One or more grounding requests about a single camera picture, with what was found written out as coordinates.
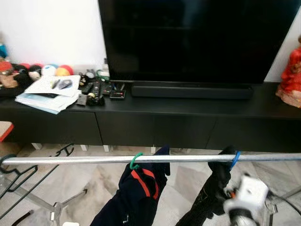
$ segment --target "red figurine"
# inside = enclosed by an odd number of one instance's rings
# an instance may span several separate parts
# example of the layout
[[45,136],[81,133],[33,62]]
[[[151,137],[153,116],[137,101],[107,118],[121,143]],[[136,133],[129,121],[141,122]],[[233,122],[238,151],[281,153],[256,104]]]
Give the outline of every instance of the red figurine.
[[285,103],[301,108],[301,46],[291,53],[281,78],[276,95]]

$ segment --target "tiled floor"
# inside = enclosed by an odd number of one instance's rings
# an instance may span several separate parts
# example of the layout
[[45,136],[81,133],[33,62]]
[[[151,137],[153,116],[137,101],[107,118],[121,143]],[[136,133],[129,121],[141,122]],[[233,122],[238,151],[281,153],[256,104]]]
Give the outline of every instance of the tiled floor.
[[[24,148],[19,156],[49,156],[59,150],[62,145],[44,145],[42,150],[35,151],[31,146]],[[79,145],[75,146],[72,156],[99,155],[135,155],[138,152],[150,154],[146,147],[114,147],[105,153],[102,146],[90,146],[84,152]],[[198,149],[171,149],[171,154],[216,154],[219,151]],[[88,193],[76,203],[62,212],[61,224],[65,221],[78,222],[88,226],[104,204],[115,194],[119,178],[126,164],[95,164],[95,165],[61,165],[45,179],[32,193],[45,201],[54,204],[88,189]],[[39,166],[39,171],[24,184],[29,189],[52,166]],[[241,173],[248,172],[251,176],[263,180],[270,189],[279,194],[301,186],[301,162],[239,162],[231,172],[229,187],[238,184]],[[174,226],[190,209],[202,185],[211,174],[207,163],[171,163],[171,176],[159,201],[154,226]],[[18,199],[15,194],[7,194],[0,200],[0,213]],[[292,201],[301,208],[301,195],[294,196]],[[301,217],[285,203],[278,206],[273,226],[298,226]],[[10,226],[23,214],[34,210],[34,214],[22,221],[19,226],[48,226],[49,212],[32,204],[28,200],[21,201],[2,220],[1,226]],[[229,225],[227,215],[214,216],[207,220],[205,226]]]

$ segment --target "stack of papers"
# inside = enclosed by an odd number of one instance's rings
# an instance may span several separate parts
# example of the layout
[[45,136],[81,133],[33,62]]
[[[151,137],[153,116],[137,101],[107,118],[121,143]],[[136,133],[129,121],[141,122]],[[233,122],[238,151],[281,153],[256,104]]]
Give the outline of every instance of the stack of papers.
[[[59,82],[57,82],[56,87],[53,89],[53,84],[58,80]],[[71,80],[72,85],[64,89],[59,89],[59,84],[65,80]],[[18,95],[15,101],[49,113],[58,114],[79,98],[79,94],[81,93],[78,90],[79,80],[79,75],[64,77],[42,76],[28,87],[24,93]],[[58,96],[51,98],[37,95],[47,93],[58,94]]]

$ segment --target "black tv screen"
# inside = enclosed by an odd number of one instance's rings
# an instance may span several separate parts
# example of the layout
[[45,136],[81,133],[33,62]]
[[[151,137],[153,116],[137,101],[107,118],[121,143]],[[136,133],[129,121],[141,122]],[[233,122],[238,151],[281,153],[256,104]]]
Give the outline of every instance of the black tv screen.
[[300,5],[99,0],[111,79],[262,83]]

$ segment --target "white wall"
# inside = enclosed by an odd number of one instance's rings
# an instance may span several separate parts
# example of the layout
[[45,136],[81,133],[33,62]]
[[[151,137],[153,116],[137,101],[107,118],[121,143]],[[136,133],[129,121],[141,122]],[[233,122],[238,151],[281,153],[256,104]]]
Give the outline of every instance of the white wall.
[[[0,0],[0,31],[13,62],[99,68],[106,56],[97,0]],[[281,81],[298,47],[301,8],[265,81]]]

